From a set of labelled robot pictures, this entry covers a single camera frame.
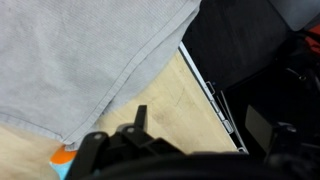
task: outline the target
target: orange object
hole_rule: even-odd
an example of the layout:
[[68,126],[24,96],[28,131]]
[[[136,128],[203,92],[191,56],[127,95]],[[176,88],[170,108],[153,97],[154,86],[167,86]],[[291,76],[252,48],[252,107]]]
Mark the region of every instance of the orange object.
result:
[[77,154],[77,151],[65,151],[65,146],[61,146],[51,157],[50,161],[54,164],[64,164],[72,159]]
[[[320,35],[320,25],[310,29],[309,31]],[[317,41],[313,40],[310,37],[306,37],[306,41],[309,43],[312,51],[320,54],[320,44]]]

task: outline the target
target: light wood surface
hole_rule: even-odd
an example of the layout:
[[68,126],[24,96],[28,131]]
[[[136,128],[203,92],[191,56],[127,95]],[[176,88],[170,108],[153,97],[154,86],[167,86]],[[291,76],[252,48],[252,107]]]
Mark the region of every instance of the light wood surface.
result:
[[[147,132],[186,153],[236,150],[179,52],[137,97],[102,116],[101,129],[112,135],[132,123],[140,104],[148,105]],[[58,179],[48,162],[61,143],[1,125],[0,144],[0,179]]]

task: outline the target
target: metal edge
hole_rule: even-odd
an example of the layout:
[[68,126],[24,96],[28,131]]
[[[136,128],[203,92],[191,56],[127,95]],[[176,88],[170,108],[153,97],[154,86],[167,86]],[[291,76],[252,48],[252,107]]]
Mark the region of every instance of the metal edge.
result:
[[218,104],[217,104],[216,100],[212,96],[208,86],[206,85],[205,81],[203,80],[198,68],[194,64],[194,62],[193,62],[188,50],[184,46],[183,42],[180,42],[179,50],[181,52],[181,55],[184,57],[185,61],[187,62],[187,65],[191,69],[192,74],[196,77],[196,80],[198,81],[201,89],[203,90],[204,94],[208,98],[211,106],[213,107],[215,113],[217,114],[217,116],[220,119],[221,124],[223,126],[223,121],[226,120],[226,118],[224,117],[223,113],[221,112],[220,108],[218,107]]

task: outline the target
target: gray cloth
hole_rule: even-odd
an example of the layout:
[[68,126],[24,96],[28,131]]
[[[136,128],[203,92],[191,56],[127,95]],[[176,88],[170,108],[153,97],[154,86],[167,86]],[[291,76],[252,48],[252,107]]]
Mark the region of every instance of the gray cloth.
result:
[[320,13],[320,0],[270,0],[270,2],[293,31],[301,30]]
[[200,0],[0,3],[0,121],[72,150],[159,73]]

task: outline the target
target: black bag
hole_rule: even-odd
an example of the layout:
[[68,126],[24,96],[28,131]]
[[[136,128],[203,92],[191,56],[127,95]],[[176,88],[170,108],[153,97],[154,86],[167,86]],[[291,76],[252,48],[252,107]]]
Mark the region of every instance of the black bag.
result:
[[320,44],[320,35],[301,31],[292,33],[280,46],[277,63],[280,71],[285,71],[285,79],[320,97],[320,55],[311,50],[305,40],[310,37]]

